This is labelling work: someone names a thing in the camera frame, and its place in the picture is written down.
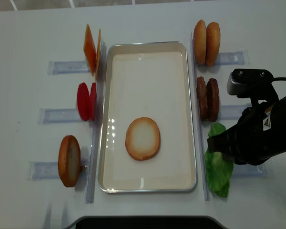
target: white tabletop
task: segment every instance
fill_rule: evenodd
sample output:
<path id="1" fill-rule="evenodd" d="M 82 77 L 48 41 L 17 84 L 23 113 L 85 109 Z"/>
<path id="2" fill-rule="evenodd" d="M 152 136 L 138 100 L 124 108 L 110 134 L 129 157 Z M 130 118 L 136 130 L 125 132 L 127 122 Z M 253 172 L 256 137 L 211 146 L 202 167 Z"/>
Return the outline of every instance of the white tabletop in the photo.
<path id="1" fill-rule="evenodd" d="M 221 52 L 247 49 L 251 65 L 286 76 L 286 2 L 189 2 L 0 13 L 0 228 L 65 228 L 89 216 L 208 216 L 227 228 L 286 228 L 286 153 L 272 159 L 267 178 L 231 179 L 227 200 L 204 201 L 200 148 L 194 126 L 198 182 L 192 192 L 106 194 L 95 188 L 65 188 L 59 180 L 27 179 L 29 161 L 56 161 L 65 135 L 91 149 L 88 123 L 39 125 L 39 108 L 74 108 L 78 84 L 90 74 L 47 75 L 48 61 L 83 60 L 88 23 L 107 47 L 118 43 L 181 41 L 190 53 L 190 34 L 199 19 L 221 28 Z M 221 104 L 244 104 L 229 96 L 229 73 L 221 66 L 201 73 L 215 77 Z M 189 68 L 194 94 L 192 69 Z M 274 83 L 280 98 L 286 83 Z"/>

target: green lettuce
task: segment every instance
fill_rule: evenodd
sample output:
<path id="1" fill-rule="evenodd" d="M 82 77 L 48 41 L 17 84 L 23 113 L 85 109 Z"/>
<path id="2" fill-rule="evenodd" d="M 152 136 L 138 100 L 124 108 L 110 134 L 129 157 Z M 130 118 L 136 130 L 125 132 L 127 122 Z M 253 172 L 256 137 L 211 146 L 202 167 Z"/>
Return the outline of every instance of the green lettuce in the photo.
<path id="1" fill-rule="evenodd" d="M 209 137 L 221 134 L 225 126 L 220 123 L 212 125 L 208 134 Z M 220 152 L 210 153 L 207 149 L 204 155 L 206 181 L 211 192 L 220 197 L 226 198 L 230 188 L 230 177 L 233 171 L 233 161 L 224 161 Z"/>

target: food item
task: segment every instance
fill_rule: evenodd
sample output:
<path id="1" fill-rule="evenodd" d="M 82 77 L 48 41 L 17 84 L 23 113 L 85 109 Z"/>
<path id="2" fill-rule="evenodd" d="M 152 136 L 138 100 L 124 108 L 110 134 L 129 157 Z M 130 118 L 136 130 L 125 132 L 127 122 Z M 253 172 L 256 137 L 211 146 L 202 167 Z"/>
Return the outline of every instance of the food item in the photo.
<path id="1" fill-rule="evenodd" d="M 206 98 L 208 101 L 208 119 L 215 122 L 219 113 L 219 91 L 216 79 L 209 79 L 206 85 Z"/>
<path id="2" fill-rule="evenodd" d="M 97 73 L 99 70 L 100 58 L 101 58 L 101 29 L 99 31 L 99 39 L 97 41 L 95 80 L 97 80 Z"/>
<path id="3" fill-rule="evenodd" d="M 89 91 L 85 83 L 81 83 L 77 90 L 77 108 L 83 121 L 89 119 Z"/>
<path id="4" fill-rule="evenodd" d="M 221 134 L 225 131 L 225 126 L 220 123 L 212 125 L 209 137 Z M 211 192 L 220 197 L 226 198 L 230 188 L 230 177 L 233 171 L 233 161 L 224 161 L 222 153 L 209 153 L 206 151 L 204 155 L 206 181 Z"/>
<path id="5" fill-rule="evenodd" d="M 74 187 L 81 169 L 81 150 L 76 138 L 65 136 L 58 156 L 58 174 L 63 185 Z"/>
<path id="6" fill-rule="evenodd" d="M 94 75 L 95 71 L 95 60 L 96 60 L 96 51 L 94 46 L 93 37 L 91 34 L 91 30 L 89 25 L 87 24 L 86 32 L 85 32 L 85 41 L 84 41 L 84 53 L 87 59 L 87 62 L 90 67 L 90 72 L 92 76 Z"/>
<path id="7" fill-rule="evenodd" d="M 206 86 L 202 76 L 197 78 L 197 97 L 199 101 L 199 110 L 201 120 L 208 117 L 208 102 L 206 99 Z"/>
<path id="8" fill-rule="evenodd" d="M 135 119 L 126 132 L 125 146 L 135 160 L 153 157 L 160 147 L 160 131 L 157 123 L 147 117 Z"/>
<path id="9" fill-rule="evenodd" d="M 89 102 L 89 119 L 94 121 L 95 119 L 95 106 L 96 106 L 96 83 L 93 83 L 90 91 Z"/>
<path id="10" fill-rule="evenodd" d="M 206 58 L 205 63 L 213 66 L 220 47 L 220 28 L 216 22 L 210 23 L 206 28 Z"/>
<path id="11" fill-rule="evenodd" d="M 198 63 L 203 64 L 205 62 L 206 52 L 206 28 L 204 20 L 200 20 L 194 29 L 194 54 Z"/>

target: white tray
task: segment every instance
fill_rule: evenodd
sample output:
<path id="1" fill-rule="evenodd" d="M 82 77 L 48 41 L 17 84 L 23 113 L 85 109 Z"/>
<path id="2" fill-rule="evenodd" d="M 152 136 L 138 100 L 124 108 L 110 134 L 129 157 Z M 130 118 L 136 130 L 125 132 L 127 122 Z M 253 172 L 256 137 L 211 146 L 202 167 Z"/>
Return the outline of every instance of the white tray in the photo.
<path id="1" fill-rule="evenodd" d="M 159 126 L 158 154 L 132 159 L 129 124 Z M 188 191 L 196 184 L 187 53 L 180 42 L 115 45 L 108 51 L 98 182 L 105 192 Z"/>

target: sticker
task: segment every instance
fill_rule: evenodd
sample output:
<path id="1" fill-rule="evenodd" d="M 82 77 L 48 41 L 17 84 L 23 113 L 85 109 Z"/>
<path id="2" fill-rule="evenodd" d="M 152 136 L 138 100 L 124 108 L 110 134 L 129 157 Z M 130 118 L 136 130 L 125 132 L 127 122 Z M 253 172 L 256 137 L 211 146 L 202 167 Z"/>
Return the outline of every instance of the sticker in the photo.
<path id="1" fill-rule="evenodd" d="M 266 118 L 263 119 L 263 131 L 271 129 L 271 110 L 274 104 L 265 110 Z"/>

